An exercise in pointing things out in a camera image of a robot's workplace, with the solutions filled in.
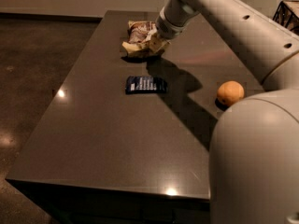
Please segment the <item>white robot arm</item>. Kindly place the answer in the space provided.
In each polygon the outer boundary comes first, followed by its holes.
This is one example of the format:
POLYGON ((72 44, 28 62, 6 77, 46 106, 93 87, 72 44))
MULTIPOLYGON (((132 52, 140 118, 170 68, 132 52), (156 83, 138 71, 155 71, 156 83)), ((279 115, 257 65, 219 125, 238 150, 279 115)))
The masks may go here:
POLYGON ((159 34, 202 14, 264 91, 229 107, 209 148, 211 224, 299 224, 299 38, 240 0, 169 0, 159 34))

